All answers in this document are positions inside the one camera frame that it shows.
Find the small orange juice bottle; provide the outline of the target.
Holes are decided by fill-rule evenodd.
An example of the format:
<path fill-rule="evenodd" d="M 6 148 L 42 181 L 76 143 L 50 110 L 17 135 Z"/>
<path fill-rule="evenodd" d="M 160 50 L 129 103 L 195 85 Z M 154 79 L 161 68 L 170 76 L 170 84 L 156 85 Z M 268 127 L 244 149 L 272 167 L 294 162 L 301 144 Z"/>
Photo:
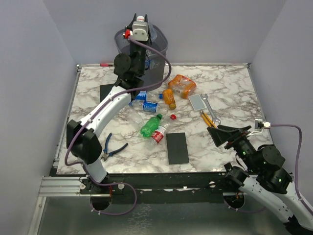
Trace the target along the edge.
<path fill-rule="evenodd" d="M 176 109 L 176 102 L 174 99 L 174 94 L 171 89 L 165 89 L 162 92 L 164 102 L 169 106 L 170 110 Z"/>

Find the red label clear bottle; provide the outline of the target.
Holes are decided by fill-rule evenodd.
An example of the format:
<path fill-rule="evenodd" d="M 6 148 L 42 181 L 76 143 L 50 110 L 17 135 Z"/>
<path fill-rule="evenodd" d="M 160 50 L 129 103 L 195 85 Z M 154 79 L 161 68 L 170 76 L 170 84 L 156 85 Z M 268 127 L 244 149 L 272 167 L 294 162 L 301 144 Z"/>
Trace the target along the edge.
<path fill-rule="evenodd" d="M 157 146 L 165 137 L 165 134 L 173 126 L 173 122 L 176 120 L 176 115 L 172 114 L 161 121 L 158 128 L 152 133 L 149 144 L 151 147 Z"/>

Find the green plastic bottle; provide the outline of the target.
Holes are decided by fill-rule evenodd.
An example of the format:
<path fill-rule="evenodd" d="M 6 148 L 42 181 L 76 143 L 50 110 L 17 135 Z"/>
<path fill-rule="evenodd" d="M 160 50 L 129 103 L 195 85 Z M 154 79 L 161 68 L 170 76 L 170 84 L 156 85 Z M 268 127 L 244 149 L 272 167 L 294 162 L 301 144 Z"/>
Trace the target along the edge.
<path fill-rule="evenodd" d="M 152 133 L 158 128 L 162 117 L 162 114 L 157 114 L 156 116 L 150 118 L 146 122 L 146 124 L 144 124 L 144 126 L 140 129 L 140 134 L 145 138 L 149 138 Z"/>

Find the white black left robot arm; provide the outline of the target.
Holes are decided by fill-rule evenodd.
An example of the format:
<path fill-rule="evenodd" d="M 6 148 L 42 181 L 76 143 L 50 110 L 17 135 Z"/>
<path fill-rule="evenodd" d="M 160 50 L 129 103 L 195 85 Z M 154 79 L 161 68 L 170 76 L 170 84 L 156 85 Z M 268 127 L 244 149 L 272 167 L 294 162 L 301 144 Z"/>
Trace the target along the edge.
<path fill-rule="evenodd" d="M 66 156 L 72 154 L 79 159 L 97 193 L 105 192 L 108 187 L 108 173 L 100 160 L 103 148 L 98 138 L 114 116 L 135 99 L 144 84 L 141 78 L 146 70 L 145 46 L 151 43 L 148 17 L 135 15 L 123 37 L 131 40 L 129 53 L 120 53 L 114 59 L 113 73 L 117 80 L 109 94 L 85 117 L 70 120 L 66 128 Z"/>

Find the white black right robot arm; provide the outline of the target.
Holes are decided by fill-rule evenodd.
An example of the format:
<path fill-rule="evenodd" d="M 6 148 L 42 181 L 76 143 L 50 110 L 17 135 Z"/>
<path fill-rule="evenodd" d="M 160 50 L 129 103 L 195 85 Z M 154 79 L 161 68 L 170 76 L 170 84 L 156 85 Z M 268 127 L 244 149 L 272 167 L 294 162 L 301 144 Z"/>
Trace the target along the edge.
<path fill-rule="evenodd" d="M 271 211 L 292 235 L 313 233 L 313 208 L 301 195 L 296 177 L 284 168 L 285 158 L 273 144 L 257 149 L 248 139 L 251 126 L 236 128 L 224 125 L 208 127 L 214 144 L 225 149 L 234 149 L 247 169 L 227 163 L 225 187 L 239 190 Z"/>

